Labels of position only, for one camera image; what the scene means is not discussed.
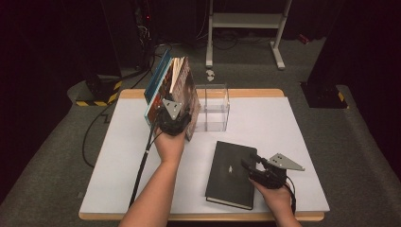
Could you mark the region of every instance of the table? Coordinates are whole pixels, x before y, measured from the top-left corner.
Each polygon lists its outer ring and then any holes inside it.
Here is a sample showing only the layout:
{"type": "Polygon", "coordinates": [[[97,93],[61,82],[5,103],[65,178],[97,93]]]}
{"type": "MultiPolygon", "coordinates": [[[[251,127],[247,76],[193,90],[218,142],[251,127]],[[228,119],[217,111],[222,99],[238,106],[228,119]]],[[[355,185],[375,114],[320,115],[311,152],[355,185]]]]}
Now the table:
{"type": "MultiPolygon", "coordinates": [[[[121,92],[79,210],[82,219],[122,219],[128,210],[148,139],[149,128],[143,116],[147,105],[143,93],[144,90],[121,92]]],[[[288,171],[296,186],[296,218],[322,220],[329,206],[283,92],[278,89],[230,89],[229,96],[227,131],[196,132],[185,144],[169,220],[273,220],[257,191],[252,211],[205,200],[204,191],[217,140],[257,148],[258,154],[266,158],[281,152],[305,167],[304,172],[288,171]],[[244,121],[244,116],[249,117],[249,122],[244,121]]],[[[153,146],[138,195],[159,162],[153,146]]]]}

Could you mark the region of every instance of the black book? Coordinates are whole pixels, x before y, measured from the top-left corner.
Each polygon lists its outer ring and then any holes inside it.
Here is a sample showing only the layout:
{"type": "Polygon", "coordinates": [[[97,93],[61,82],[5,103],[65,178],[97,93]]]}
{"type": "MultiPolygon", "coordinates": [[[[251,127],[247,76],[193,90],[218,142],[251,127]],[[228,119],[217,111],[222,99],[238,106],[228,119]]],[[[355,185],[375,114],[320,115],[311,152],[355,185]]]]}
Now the black book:
{"type": "Polygon", "coordinates": [[[254,187],[241,159],[256,167],[256,161],[251,159],[251,153],[256,152],[256,148],[218,141],[206,187],[206,200],[252,210],[254,187]]]}

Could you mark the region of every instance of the forearm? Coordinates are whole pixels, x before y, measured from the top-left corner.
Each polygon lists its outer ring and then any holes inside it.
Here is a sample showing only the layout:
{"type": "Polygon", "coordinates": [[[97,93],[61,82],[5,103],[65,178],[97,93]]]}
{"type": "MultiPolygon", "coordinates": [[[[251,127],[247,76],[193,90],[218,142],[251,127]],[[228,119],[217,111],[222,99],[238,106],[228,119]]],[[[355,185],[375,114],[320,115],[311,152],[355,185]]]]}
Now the forearm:
{"type": "Polygon", "coordinates": [[[300,222],[294,217],[291,209],[284,209],[273,213],[277,227],[301,227],[300,222]]]}
{"type": "Polygon", "coordinates": [[[119,226],[166,226],[178,164],[161,163],[119,226]]]}

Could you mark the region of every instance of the colorful book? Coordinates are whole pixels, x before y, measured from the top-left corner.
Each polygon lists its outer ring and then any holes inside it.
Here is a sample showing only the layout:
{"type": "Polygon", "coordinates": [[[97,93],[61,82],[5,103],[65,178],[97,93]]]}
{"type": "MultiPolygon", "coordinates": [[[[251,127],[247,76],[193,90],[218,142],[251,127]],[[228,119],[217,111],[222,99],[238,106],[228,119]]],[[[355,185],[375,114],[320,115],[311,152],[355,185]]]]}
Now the colorful book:
{"type": "Polygon", "coordinates": [[[148,102],[145,112],[148,125],[151,126],[155,122],[157,111],[163,105],[163,98],[180,102],[182,103],[180,113],[189,109],[191,114],[191,122],[186,131],[186,139],[191,140],[201,104],[195,89],[188,57],[171,58],[167,50],[145,91],[145,96],[150,96],[150,94],[153,96],[148,102]]]}

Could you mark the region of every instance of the gray carpet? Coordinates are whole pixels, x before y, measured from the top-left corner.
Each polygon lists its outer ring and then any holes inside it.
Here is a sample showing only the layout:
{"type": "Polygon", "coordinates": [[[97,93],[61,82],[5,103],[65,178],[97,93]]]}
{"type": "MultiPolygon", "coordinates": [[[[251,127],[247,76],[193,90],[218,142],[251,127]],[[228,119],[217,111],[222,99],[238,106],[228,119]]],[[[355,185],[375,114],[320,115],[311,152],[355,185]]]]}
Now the gray carpet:
{"type": "MultiPolygon", "coordinates": [[[[230,88],[279,88],[288,96],[310,157],[326,193],[331,211],[319,222],[304,226],[401,226],[401,184],[381,154],[346,86],[340,85],[348,109],[310,109],[299,85],[306,81],[324,40],[303,45],[282,41],[286,70],[278,71],[268,43],[238,44],[229,50],[215,48],[215,79],[206,78],[205,48],[172,45],[173,56],[189,56],[195,81],[227,83],[230,88]]],[[[220,47],[230,43],[215,42],[220,47]]],[[[157,49],[161,54],[166,47],[157,49]]],[[[145,88],[150,76],[137,85],[145,88]]],[[[130,88],[140,77],[126,79],[130,88]]],[[[67,96],[74,102],[83,83],[67,96]]],[[[49,134],[20,179],[0,206],[0,226],[116,226],[117,221],[88,221],[78,211],[92,169],[85,165],[81,146],[86,130],[104,107],[74,104],[49,134]]],[[[105,114],[113,115],[113,106],[105,114]]],[[[101,116],[85,143],[88,161],[96,157],[108,124],[101,116]]],[[[170,222],[168,226],[268,226],[271,223],[170,222]]]]}

